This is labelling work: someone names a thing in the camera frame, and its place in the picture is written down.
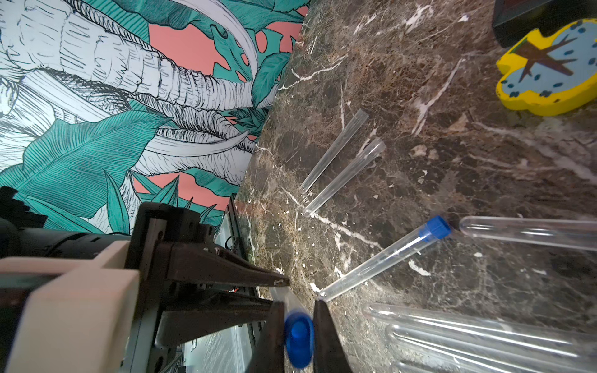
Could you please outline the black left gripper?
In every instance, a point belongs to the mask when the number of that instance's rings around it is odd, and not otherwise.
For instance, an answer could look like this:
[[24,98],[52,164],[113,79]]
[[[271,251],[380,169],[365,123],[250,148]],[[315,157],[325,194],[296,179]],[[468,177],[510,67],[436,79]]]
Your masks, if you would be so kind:
[[157,203],[141,205],[125,267],[140,273],[134,324],[158,326],[158,348],[266,320],[272,301],[223,298],[222,284],[290,285],[283,274],[256,267],[216,245],[212,226],[202,224],[198,213]]

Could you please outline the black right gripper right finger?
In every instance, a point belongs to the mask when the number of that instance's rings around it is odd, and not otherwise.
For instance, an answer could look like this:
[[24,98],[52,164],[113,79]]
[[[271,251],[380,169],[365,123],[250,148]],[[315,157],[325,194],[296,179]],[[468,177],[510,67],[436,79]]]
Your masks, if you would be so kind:
[[313,371],[315,373],[352,373],[325,301],[315,301],[313,322],[315,328]]

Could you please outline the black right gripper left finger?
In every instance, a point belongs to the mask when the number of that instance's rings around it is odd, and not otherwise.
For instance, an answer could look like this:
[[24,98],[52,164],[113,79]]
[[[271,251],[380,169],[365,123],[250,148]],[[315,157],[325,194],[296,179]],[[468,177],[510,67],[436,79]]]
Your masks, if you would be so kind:
[[274,302],[246,373],[284,373],[285,305]]

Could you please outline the clear test tube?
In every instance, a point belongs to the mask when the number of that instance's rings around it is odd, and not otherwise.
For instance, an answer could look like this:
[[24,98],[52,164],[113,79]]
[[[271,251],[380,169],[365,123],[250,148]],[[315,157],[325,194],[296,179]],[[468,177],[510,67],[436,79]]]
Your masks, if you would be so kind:
[[301,184],[300,190],[303,194],[307,193],[314,183],[319,179],[326,168],[332,163],[340,151],[348,144],[348,142],[355,135],[357,130],[368,121],[369,115],[364,110],[359,109],[356,115],[349,121],[345,129],[337,136],[329,149],[324,153],[322,158],[318,161],[308,177]]

